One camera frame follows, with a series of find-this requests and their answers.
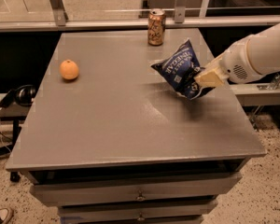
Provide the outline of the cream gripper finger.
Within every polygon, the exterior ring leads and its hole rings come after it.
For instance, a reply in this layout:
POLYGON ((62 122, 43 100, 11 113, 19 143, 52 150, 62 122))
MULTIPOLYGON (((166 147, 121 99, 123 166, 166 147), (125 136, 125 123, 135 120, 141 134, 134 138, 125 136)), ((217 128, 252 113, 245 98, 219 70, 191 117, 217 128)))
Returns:
POLYGON ((218 55, 215 59, 213 59, 210 63, 208 63, 204 67, 204 72, 223 72, 224 69, 221 66, 223 54, 218 55))
POLYGON ((195 76, 194 80, 201 87, 219 87, 224 84, 225 74, 217 69, 207 70, 195 76))

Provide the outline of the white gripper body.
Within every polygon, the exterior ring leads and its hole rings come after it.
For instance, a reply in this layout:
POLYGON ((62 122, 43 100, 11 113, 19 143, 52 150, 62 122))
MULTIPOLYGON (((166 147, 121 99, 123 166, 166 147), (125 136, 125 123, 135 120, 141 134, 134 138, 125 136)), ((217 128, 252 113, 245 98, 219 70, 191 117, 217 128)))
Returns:
POLYGON ((247 55, 247 43, 235 42, 222 54, 221 65, 230 76, 233 83, 249 83, 261 79, 251 65, 247 55))

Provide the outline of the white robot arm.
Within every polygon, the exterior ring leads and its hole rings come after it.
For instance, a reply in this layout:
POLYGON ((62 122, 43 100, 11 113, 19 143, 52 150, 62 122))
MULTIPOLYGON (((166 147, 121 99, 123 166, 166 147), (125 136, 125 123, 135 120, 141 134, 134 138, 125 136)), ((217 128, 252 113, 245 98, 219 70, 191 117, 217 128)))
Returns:
POLYGON ((233 44, 194 77, 203 88, 218 87, 229 81, 245 84, 280 72, 280 22, 233 44))

